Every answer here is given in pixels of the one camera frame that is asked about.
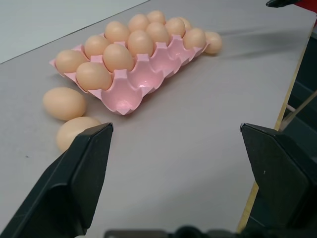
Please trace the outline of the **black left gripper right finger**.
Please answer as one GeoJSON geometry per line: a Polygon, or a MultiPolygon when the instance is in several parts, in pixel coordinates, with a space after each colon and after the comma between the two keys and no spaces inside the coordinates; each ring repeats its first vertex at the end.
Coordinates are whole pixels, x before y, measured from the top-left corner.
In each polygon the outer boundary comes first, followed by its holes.
{"type": "Polygon", "coordinates": [[[317,163],[291,137],[240,126],[259,191],[273,216],[273,238],[317,238],[317,163]]]}

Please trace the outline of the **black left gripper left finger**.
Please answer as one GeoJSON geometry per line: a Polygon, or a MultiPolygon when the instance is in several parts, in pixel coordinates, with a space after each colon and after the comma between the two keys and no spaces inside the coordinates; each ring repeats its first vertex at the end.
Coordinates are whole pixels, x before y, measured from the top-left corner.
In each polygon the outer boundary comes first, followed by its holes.
{"type": "Polygon", "coordinates": [[[76,238],[92,224],[106,176],[112,123],[78,134],[7,224],[7,238],[76,238]]]}

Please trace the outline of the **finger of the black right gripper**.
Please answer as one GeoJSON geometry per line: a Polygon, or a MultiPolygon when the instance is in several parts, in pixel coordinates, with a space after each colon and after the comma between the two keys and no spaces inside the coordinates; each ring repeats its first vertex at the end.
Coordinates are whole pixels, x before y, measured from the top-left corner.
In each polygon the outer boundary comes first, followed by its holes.
{"type": "Polygon", "coordinates": [[[285,7],[300,2],[301,0],[269,0],[266,3],[267,7],[285,7]]]}

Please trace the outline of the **pink plastic egg tray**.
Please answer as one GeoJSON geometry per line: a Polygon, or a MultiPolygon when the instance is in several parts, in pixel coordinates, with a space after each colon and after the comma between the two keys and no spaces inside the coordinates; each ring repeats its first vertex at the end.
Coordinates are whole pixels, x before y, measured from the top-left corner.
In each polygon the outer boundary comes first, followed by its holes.
{"type": "Polygon", "coordinates": [[[184,48],[183,38],[172,36],[169,43],[153,42],[152,56],[147,54],[131,55],[125,42],[115,42],[108,45],[102,55],[87,58],[84,45],[71,50],[80,51],[88,62],[103,65],[112,77],[112,85],[108,90],[83,90],[77,82],[74,73],[61,74],[69,78],[85,93],[98,98],[104,106],[113,113],[127,115],[135,111],[143,98],[156,91],[163,81],[176,74],[179,69],[199,56],[205,48],[184,48]]]}

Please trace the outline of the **beige egg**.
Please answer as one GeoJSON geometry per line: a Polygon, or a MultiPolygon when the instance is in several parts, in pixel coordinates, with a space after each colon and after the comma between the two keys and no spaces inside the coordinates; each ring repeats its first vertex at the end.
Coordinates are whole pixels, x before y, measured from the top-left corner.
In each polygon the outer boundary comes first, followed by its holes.
{"type": "Polygon", "coordinates": [[[92,117],[78,117],[67,121],[57,132],[56,143],[58,148],[61,152],[65,152],[78,134],[100,124],[99,120],[92,117]]]}
{"type": "Polygon", "coordinates": [[[206,35],[201,28],[188,30],[183,37],[184,48],[192,49],[194,47],[203,48],[206,44],[206,35]]]}
{"type": "Polygon", "coordinates": [[[163,25],[166,23],[165,15],[160,10],[153,10],[153,11],[149,12],[147,14],[147,18],[148,18],[150,23],[158,22],[158,23],[161,23],[163,25]]]}
{"type": "Polygon", "coordinates": [[[183,21],[186,30],[192,29],[192,24],[186,18],[179,17],[179,19],[181,19],[183,21]]]}
{"type": "Polygon", "coordinates": [[[185,35],[185,32],[186,32],[184,22],[178,17],[173,17],[173,18],[169,19],[165,23],[165,27],[166,27],[167,32],[171,38],[174,35],[178,35],[181,38],[183,38],[183,36],[185,35]]]}
{"type": "Polygon", "coordinates": [[[104,35],[111,42],[126,42],[129,38],[130,31],[128,27],[121,22],[112,21],[106,25],[104,35]]]}
{"type": "Polygon", "coordinates": [[[108,70],[96,62],[85,62],[76,70],[76,79],[85,90],[108,90],[112,85],[112,77],[108,70]]]}
{"type": "Polygon", "coordinates": [[[144,14],[136,14],[128,22],[128,28],[130,32],[133,32],[136,30],[145,31],[149,24],[150,24],[150,21],[144,14]]]}
{"type": "Polygon", "coordinates": [[[111,42],[102,35],[93,35],[89,37],[84,44],[84,51],[87,58],[91,56],[102,55],[105,48],[110,45],[111,42]]]}
{"type": "Polygon", "coordinates": [[[64,50],[57,54],[55,66],[59,73],[74,73],[79,65],[88,62],[87,58],[75,50],[64,50]]]}
{"type": "Polygon", "coordinates": [[[209,45],[205,48],[205,53],[207,54],[218,54],[222,49],[222,38],[216,32],[205,32],[206,40],[209,42],[209,45]]]}
{"type": "Polygon", "coordinates": [[[149,34],[143,30],[133,31],[127,41],[127,47],[133,57],[137,54],[152,56],[154,44],[149,34]]]}
{"type": "Polygon", "coordinates": [[[56,87],[46,92],[43,105],[49,115],[64,121],[83,116],[87,107],[84,96],[67,87],[56,87]]]}

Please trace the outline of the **thin pale rod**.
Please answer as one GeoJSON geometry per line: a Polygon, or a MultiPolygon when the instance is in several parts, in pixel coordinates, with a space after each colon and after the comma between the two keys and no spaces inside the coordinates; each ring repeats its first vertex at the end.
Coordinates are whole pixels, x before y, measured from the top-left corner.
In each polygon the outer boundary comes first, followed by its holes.
{"type": "Polygon", "coordinates": [[[286,108],[290,111],[290,113],[282,120],[279,130],[283,131],[291,123],[291,121],[296,117],[296,115],[304,107],[306,107],[315,97],[317,97],[317,90],[313,92],[298,108],[294,109],[290,105],[287,105],[286,108]]]}

